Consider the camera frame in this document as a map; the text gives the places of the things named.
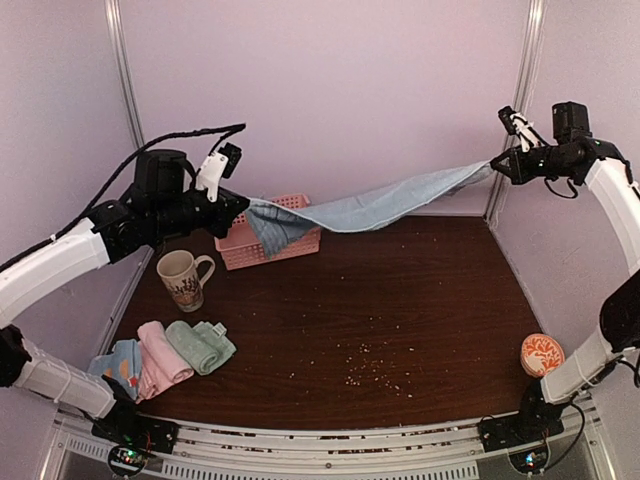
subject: round container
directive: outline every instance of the round container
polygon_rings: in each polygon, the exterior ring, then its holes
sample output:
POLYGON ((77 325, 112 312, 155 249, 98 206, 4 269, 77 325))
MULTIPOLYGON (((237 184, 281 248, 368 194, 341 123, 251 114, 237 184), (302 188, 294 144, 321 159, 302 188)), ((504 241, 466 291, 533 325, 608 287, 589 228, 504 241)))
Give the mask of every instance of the round container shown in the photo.
POLYGON ((522 342, 520 363, 532 377, 544 377, 564 363, 564 351, 558 342, 548 335, 534 333, 522 342))

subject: white wall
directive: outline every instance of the white wall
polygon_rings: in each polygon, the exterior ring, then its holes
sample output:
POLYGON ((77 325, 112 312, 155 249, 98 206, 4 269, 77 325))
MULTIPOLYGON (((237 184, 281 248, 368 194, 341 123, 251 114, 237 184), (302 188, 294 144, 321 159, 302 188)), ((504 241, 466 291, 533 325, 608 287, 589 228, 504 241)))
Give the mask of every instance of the white wall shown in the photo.
MULTIPOLYGON (((640 3, 549 4, 528 118, 552 140, 552 104, 586 104, 594 136, 614 142, 640 175, 640 3)), ((584 188, 579 199, 568 201, 552 196, 541 181, 512 187, 496 235, 540 324, 570 353, 595 328, 602 302, 628 278, 602 208, 584 188)), ((622 478, 639 479, 640 391, 630 372, 615 372, 595 399, 622 478)))
MULTIPOLYGON (((133 150, 104 2, 0 2, 0 263, 73 218, 133 150)), ((126 172, 113 191, 130 181, 126 172)), ((58 290, 16 322, 26 336, 88 366, 138 258, 58 290)), ((2 478, 34 478, 54 414, 0 389, 2 478)))
MULTIPOLYGON (((231 188, 315 203, 490 159, 526 0, 138 0, 122 21, 148 138, 247 122, 231 188)), ((182 142, 199 163, 211 140, 182 142)), ((430 211, 480 215, 490 182, 430 211)))

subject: towel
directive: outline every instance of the towel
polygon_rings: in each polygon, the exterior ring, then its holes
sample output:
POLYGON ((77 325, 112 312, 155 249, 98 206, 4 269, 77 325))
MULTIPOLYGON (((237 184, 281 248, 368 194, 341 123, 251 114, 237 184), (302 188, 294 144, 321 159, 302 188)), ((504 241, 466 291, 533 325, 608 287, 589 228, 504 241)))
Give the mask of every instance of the towel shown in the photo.
POLYGON ((318 226, 337 233, 386 227, 416 208, 480 182, 491 173, 488 162, 478 162, 418 175, 362 195, 299 210, 252 198, 245 213, 265 254, 271 257, 318 226))
POLYGON ((193 375, 193 369, 168 342, 160 322, 138 328, 142 375, 138 403, 161 394, 193 375))
POLYGON ((167 328, 167 340, 199 375, 209 375, 236 351, 225 337, 226 331, 221 323, 214 327, 200 322, 191 328, 179 320, 167 328))
POLYGON ((106 375, 116 380, 132 400, 138 398, 142 358, 135 340, 120 340, 109 355, 100 355, 91 360, 89 373, 101 377, 106 375))

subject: mug handle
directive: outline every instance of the mug handle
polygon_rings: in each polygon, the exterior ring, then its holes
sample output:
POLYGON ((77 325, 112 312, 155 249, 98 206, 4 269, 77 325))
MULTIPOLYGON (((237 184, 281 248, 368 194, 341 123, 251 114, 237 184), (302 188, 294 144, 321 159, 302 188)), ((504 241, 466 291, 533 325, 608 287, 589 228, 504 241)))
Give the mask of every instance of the mug handle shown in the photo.
POLYGON ((209 270, 207 270, 207 273, 205 273, 200 278, 200 288, 204 287, 204 284, 207 283, 207 281, 211 278, 211 275, 213 275, 214 270, 216 269, 216 262, 213 261, 213 258, 211 258, 209 255, 200 255, 195 260, 196 272, 200 264, 204 262, 209 262, 211 264, 211 267, 209 267, 209 270))

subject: pink plastic basket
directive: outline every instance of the pink plastic basket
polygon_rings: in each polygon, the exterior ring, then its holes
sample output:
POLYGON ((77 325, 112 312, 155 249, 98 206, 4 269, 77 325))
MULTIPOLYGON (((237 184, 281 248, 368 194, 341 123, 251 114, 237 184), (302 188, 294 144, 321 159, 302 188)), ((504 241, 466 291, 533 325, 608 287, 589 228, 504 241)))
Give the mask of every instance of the pink plastic basket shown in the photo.
MULTIPOLYGON (((307 196, 303 194, 285 195, 271 201, 292 209, 308 207, 310 204, 307 196)), ((227 238, 215 239, 216 250, 222 255, 227 270, 235 270, 316 253, 320 250, 320 231, 320 228, 314 228, 297 242, 292 243, 277 255, 268 258, 243 213, 233 221, 227 238)))

